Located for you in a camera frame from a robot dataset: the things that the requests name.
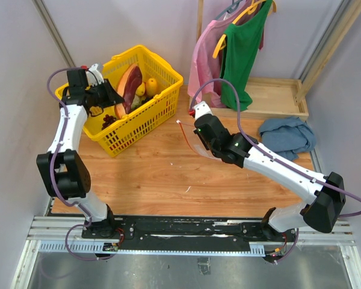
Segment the dark purple toy grapes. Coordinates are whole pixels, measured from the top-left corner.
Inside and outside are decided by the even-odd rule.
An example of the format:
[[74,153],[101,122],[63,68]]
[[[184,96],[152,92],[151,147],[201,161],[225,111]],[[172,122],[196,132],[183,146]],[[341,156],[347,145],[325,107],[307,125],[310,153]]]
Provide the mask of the dark purple toy grapes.
[[106,114],[105,117],[103,118],[102,130],[106,129],[116,121],[117,118],[115,116]]

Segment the clear zip top bag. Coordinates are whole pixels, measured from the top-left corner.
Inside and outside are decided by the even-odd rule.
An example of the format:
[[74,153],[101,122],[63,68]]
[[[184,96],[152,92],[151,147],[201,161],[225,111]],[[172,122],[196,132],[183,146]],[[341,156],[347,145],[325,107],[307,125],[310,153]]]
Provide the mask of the clear zip top bag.
[[193,124],[185,123],[181,120],[177,120],[176,123],[180,126],[185,141],[193,152],[201,157],[221,162],[221,159],[214,157],[211,151],[205,148],[204,144],[199,139],[199,136],[194,132],[195,127]]

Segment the toy pork meat slab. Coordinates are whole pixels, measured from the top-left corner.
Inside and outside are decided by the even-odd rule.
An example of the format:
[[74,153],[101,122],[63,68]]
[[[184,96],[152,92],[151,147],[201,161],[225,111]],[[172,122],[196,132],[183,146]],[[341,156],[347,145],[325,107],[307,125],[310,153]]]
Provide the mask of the toy pork meat slab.
[[132,64],[121,77],[116,92],[124,99],[124,102],[114,106],[114,112],[121,119],[131,111],[131,105],[135,98],[137,88],[142,84],[143,76],[137,64]]

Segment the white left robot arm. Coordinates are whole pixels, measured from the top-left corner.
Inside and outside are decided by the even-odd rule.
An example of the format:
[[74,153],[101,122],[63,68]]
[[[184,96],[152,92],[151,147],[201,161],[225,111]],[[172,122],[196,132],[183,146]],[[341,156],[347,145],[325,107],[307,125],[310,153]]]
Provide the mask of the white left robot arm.
[[94,107],[108,108],[123,99],[102,75],[102,65],[65,68],[68,86],[58,101],[60,121],[54,140],[36,159],[48,195],[85,216],[82,237],[113,238],[122,235],[109,205],[91,190],[90,172],[79,156],[82,129]]

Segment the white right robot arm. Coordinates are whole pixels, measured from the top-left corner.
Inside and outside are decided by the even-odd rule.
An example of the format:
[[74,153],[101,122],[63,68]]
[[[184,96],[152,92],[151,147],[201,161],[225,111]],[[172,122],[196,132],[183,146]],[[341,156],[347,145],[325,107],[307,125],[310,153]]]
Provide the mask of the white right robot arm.
[[273,241],[290,229],[305,226],[332,232],[346,203],[340,175],[332,172],[325,176],[288,160],[278,163],[280,157],[255,138],[231,134],[206,102],[195,105],[191,114],[195,117],[193,133],[202,142],[196,146],[197,152],[206,149],[206,157],[258,172],[301,198],[295,205],[267,211],[260,224],[264,239]]

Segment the green tank top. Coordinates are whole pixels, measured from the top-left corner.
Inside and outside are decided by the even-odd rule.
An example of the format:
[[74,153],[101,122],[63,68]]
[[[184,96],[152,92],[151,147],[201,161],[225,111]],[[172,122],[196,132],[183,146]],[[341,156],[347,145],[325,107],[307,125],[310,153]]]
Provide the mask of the green tank top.
[[223,49],[220,78],[225,79],[225,82],[221,83],[221,102],[233,110],[244,111],[253,102],[245,87],[258,50],[252,51],[245,44],[246,23],[262,8],[268,16],[272,5],[272,1],[258,1],[254,13],[244,14],[224,31],[226,47]]

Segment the green toy cabbage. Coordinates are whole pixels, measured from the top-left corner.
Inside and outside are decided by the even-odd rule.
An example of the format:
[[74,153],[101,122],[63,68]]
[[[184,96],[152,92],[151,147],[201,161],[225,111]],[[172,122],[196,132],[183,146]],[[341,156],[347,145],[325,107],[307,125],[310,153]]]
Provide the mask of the green toy cabbage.
[[141,106],[141,101],[142,101],[141,97],[139,97],[138,95],[135,95],[134,100],[131,103],[131,111],[134,111],[138,107],[140,107]]

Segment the yellow toy banana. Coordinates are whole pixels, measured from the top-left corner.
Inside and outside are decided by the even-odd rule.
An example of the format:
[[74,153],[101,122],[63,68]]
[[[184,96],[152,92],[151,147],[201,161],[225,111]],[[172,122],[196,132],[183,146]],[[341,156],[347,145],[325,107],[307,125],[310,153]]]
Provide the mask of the yellow toy banana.
[[136,89],[135,94],[138,97],[143,97],[145,95],[145,93],[146,93],[146,84],[145,84],[145,82],[142,82]]

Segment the yellow plastic shopping basket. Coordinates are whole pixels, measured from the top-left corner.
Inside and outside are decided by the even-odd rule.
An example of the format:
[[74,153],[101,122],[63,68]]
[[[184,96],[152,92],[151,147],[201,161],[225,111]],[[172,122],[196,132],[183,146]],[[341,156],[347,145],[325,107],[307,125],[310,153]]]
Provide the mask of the yellow plastic shopping basket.
[[[117,118],[116,122],[102,130],[103,118],[106,114],[116,117],[115,105],[104,108],[102,115],[87,119],[81,132],[98,143],[111,157],[118,155],[175,115],[179,90],[183,84],[183,77],[170,64],[143,45],[136,45],[102,64],[102,75],[109,79],[116,90],[121,77],[132,64],[139,66],[143,81],[149,78],[157,80],[157,94],[146,104],[130,111],[121,119]],[[53,95],[61,97],[67,86],[68,82],[56,89]]]

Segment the yellow toy mango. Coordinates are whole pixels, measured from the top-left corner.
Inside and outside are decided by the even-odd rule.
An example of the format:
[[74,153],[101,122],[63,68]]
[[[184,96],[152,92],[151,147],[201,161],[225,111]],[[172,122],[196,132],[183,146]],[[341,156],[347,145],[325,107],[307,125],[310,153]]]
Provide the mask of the yellow toy mango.
[[146,95],[148,97],[154,97],[158,92],[158,82],[155,78],[149,78],[146,83]]

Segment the wooden clothes rack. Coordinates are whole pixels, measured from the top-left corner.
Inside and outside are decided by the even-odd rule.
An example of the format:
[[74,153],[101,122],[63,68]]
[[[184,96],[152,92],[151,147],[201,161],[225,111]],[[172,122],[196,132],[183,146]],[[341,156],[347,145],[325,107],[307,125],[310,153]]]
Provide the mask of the wooden clothes rack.
[[309,117],[306,95],[361,14],[361,1],[341,1],[298,79],[251,77],[247,83],[253,103],[241,117],[268,119]]

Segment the pink shirt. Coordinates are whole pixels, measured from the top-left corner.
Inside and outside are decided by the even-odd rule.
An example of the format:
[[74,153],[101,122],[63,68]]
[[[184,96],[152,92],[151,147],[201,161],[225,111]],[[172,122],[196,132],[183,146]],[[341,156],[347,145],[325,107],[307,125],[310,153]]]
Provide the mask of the pink shirt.
[[222,56],[219,54],[217,58],[213,58],[212,55],[229,24],[228,20],[212,20],[198,39],[192,55],[188,81],[190,97],[193,97],[204,83],[220,77]]

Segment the blue crumpled cloth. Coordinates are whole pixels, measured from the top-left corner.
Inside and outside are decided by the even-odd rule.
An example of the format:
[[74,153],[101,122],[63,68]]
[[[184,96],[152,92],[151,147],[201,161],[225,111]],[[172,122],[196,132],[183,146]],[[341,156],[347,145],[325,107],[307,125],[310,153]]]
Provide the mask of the blue crumpled cloth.
[[299,117],[268,119],[258,132],[268,149],[289,161],[298,159],[300,153],[311,152],[316,145],[315,134]]

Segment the grey clothes hanger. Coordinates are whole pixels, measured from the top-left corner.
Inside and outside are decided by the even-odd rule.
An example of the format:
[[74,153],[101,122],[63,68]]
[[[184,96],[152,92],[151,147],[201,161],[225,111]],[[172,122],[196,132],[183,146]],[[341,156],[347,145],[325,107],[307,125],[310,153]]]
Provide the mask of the grey clothes hanger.
[[238,9],[242,0],[232,0],[232,3],[217,15],[215,20],[225,20],[230,17]]

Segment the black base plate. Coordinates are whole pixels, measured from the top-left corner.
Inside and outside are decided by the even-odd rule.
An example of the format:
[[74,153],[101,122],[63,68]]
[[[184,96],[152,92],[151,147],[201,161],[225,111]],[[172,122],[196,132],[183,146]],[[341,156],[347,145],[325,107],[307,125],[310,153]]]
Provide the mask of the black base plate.
[[94,222],[84,239],[107,243],[121,239],[122,249],[139,253],[246,253],[256,242],[292,242],[295,231],[267,228],[261,219],[118,216]]

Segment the aluminium frame rail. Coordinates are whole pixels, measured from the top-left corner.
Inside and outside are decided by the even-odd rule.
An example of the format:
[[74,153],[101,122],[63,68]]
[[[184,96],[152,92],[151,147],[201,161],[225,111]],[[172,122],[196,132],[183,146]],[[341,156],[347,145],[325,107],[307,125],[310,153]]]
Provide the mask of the aluminium frame rail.
[[347,247],[355,241],[348,222],[324,234],[310,227],[262,236],[258,219],[197,217],[116,218],[111,236],[86,231],[80,216],[35,217],[27,242],[39,252],[71,252],[86,258],[111,255],[270,256],[280,258],[296,246]]

